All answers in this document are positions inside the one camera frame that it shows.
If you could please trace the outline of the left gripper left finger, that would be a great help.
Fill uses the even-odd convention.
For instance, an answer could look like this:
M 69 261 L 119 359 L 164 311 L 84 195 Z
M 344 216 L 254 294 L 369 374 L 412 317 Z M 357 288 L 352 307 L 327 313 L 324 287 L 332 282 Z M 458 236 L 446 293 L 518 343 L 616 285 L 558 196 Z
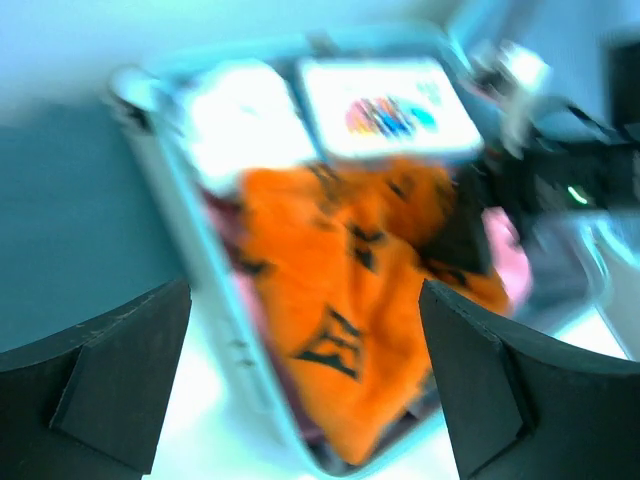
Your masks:
M 173 280 L 2 353 L 2 478 L 149 474 L 191 305 L 188 283 Z

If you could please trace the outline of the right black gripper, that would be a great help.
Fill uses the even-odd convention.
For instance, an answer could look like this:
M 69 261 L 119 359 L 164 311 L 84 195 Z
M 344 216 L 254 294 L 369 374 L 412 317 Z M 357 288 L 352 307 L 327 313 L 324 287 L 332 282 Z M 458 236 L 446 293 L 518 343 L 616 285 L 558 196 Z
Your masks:
M 568 113 L 589 127 L 587 137 L 552 136 L 538 127 L 548 116 Z M 458 169 L 449 185 L 436 189 L 444 221 L 420 253 L 429 260 L 472 274 L 492 267 L 484 228 L 485 201 L 512 220 L 592 211 L 639 211 L 639 139 L 626 128 L 609 127 L 567 99 L 538 107 L 514 155 L 503 149 Z

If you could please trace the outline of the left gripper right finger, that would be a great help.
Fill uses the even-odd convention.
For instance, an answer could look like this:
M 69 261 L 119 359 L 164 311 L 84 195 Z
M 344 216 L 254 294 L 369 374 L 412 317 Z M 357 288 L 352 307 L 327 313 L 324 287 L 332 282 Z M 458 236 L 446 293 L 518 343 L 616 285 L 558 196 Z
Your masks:
M 463 479 L 636 479 L 639 365 L 506 319 L 427 281 L 419 300 Z

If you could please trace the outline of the orange black patterned towel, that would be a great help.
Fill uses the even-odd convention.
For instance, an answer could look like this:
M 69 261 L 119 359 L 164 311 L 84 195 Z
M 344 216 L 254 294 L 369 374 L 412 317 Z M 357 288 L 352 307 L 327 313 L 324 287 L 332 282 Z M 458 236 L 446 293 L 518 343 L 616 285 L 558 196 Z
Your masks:
M 242 178 L 241 252 L 269 338 L 307 414 L 350 464 L 368 459 L 430 373 L 425 281 L 511 310 L 494 269 L 420 259 L 454 198 L 445 169 L 402 159 L 380 171 L 315 164 Z

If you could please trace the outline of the white blue case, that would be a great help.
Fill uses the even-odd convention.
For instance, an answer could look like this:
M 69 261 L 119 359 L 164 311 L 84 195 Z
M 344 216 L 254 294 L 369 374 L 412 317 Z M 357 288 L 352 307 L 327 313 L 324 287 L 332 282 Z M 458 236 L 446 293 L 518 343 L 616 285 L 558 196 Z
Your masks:
M 432 57 L 312 60 L 297 65 L 308 123 L 333 160 L 395 155 L 466 160 L 484 141 Z

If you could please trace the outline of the white drawstring pouch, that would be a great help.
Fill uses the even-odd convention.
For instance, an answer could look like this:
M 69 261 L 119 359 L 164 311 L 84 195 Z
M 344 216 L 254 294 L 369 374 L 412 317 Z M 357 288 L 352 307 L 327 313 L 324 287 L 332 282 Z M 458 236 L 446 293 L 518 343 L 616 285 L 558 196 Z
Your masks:
M 253 168 L 318 158 L 288 83 L 257 60 L 226 61 L 195 77 L 180 100 L 184 148 L 199 182 L 225 197 Z

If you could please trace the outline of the pink hoodie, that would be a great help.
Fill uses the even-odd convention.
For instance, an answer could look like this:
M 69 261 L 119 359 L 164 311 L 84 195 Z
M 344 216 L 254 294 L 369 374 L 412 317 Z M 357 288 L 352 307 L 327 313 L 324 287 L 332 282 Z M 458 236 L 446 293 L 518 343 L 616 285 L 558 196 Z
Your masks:
M 239 266 L 239 261 L 235 258 L 238 236 L 238 206 L 211 194 L 204 195 L 204 204 L 210 228 L 220 236 L 225 251 L 231 258 L 232 284 L 237 289 L 239 297 L 248 311 L 249 318 L 266 347 L 277 383 L 283 388 L 285 399 L 293 412 L 296 427 L 305 441 L 319 444 L 324 440 L 324 433 L 306 414 L 290 376 L 272 351 L 264 309 L 254 288 L 254 282 L 252 277 Z M 486 211 L 483 214 L 483 222 L 489 238 L 495 269 L 504 283 L 510 305 L 517 308 L 524 303 L 531 289 L 530 262 L 524 250 L 515 244 L 513 226 L 502 210 L 490 209 Z

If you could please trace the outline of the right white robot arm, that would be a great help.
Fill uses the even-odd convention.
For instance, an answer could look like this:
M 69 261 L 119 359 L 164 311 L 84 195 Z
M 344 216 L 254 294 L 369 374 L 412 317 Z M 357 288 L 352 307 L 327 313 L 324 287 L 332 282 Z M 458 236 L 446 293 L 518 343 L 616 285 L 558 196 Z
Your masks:
M 481 216 L 504 212 L 515 245 L 536 253 L 534 299 L 548 304 L 552 287 L 569 292 L 571 279 L 554 260 L 551 236 L 573 255 L 587 283 L 586 298 L 601 302 L 613 291 L 604 250 L 633 268 L 638 254 L 612 229 L 639 215 L 639 138 L 623 121 L 605 125 L 564 97 L 544 96 L 549 66 L 515 43 L 488 47 L 467 62 L 465 78 L 503 113 L 501 143 L 454 176 L 455 199 L 442 229 L 422 247 L 429 259 L 473 273 L 489 269 L 488 231 Z

